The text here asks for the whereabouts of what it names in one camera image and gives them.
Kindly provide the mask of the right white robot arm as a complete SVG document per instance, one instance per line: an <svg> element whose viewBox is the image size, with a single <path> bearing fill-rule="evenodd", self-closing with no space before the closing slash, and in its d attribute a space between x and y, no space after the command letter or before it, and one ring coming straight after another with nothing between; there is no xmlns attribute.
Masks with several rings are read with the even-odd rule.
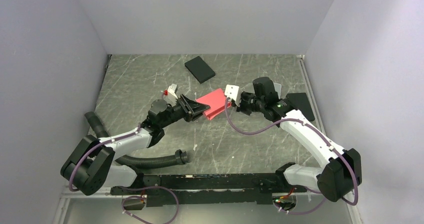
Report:
<svg viewBox="0 0 424 224"><path fill-rule="evenodd" d="M276 171L276 187L287 192L293 186L303 186L331 202L344 200L355 206L362 182L359 152L336 144L312 124L315 116L306 93L289 93L281 97L281 85L269 77L257 78L252 84L252 93L241 91L239 86L227 85L225 106L230 105L246 115L262 113L271 124L251 132L235 125L232 125L233 129L244 135L256 135L272 127L281 128L305 147L319 164L317 168L296 163L283 165Z"/></svg>

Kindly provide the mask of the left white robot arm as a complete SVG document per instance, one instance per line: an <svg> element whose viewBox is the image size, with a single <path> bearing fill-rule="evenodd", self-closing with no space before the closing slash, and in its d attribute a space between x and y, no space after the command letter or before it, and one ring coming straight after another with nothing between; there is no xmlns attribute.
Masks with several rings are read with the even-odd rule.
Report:
<svg viewBox="0 0 424 224"><path fill-rule="evenodd" d="M113 162L135 150L154 146L164 136L165 127L180 119L194 121L210 108L184 95L176 101L175 105L163 99L154 101L146 119L128 132L82 138L60 170L68 180L69 190L89 196L103 187L123 186L131 194L139 193L144 187L141 172L134 166L115 166Z"/></svg>

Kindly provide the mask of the red paper box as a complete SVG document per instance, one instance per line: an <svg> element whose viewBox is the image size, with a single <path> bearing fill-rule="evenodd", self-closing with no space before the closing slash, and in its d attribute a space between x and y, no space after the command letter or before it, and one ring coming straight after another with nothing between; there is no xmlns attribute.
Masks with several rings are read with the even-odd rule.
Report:
<svg viewBox="0 0 424 224"><path fill-rule="evenodd" d="M203 115L207 120L212 120L214 117L224 112L226 96L224 91L219 88L211 93L208 93L202 97L196 99L196 102L208 105L210 109L203 112Z"/></svg>

